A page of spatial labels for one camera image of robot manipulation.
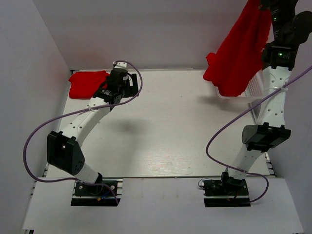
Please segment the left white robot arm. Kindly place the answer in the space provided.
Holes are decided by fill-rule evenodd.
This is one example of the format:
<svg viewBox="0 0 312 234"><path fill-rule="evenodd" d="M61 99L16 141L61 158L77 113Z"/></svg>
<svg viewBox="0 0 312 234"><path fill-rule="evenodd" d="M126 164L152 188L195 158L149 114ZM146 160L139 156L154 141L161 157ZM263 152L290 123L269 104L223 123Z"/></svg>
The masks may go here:
<svg viewBox="0 0 312 234"><path fill-rule="evenodd" d="M137 96L137 75L126 69L114 68L90 98L87 110L59 132L51 131L47 137L47 162L86 183L94 195L103 189L102 175L85 162L82 144L94 127L123 98Z"/></svg>

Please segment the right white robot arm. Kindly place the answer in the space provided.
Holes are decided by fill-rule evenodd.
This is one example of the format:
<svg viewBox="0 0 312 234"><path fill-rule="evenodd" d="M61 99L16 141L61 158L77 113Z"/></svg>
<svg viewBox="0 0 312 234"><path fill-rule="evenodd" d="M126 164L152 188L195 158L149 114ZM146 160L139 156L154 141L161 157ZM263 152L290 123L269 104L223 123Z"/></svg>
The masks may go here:
<svg viewBox="0 0 312 234"><path fill-rule="evenodd" d="M295 0L263 0L260 8L268 8L272 17L274 40L263 53L263 94L268 96L261 105L255 125L242 132L242 147L221 175L220 188L232 194L241 187L254 162L271 148L286 141L291 132L285 128L285 85L288 84L298 48L312 31L312 13L295 13Z"/></svg>

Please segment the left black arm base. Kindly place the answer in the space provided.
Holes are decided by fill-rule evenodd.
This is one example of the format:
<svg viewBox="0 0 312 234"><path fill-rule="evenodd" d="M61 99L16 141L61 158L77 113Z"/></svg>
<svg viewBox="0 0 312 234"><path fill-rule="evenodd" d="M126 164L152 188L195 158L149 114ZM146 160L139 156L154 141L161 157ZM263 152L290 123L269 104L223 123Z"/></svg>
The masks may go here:
<svg viewBox="0 0 312 234"><path fill-rule="evenodd" d="M103 179L102 186L74 184L71 206L73 207L117 207L122 195L122 179Z"/></svg>

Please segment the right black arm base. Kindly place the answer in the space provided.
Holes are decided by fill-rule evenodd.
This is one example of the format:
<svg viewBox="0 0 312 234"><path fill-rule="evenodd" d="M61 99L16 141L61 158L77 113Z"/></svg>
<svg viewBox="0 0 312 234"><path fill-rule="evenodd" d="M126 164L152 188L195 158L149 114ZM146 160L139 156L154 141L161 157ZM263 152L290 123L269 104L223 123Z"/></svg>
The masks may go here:
<svg viewBox="0 0 312 234"><path fill-rule="evenodd" d="M245 179L239 180L223 172L221 179L204 178L198 182L204 191L206 208L250 207L250 197Z"/></svg>

